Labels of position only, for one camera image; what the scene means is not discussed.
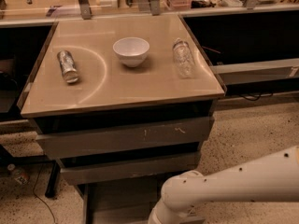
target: silver can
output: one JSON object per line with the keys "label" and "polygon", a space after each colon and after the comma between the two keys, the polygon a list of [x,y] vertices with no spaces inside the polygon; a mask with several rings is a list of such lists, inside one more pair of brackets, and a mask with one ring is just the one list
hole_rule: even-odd
{"label": "silver can", "polygon": [[62,50],[58,52],[57,58],[62,70],[62,75],[67,83],[75,83],[78,81],[78,71],[71,52]]}

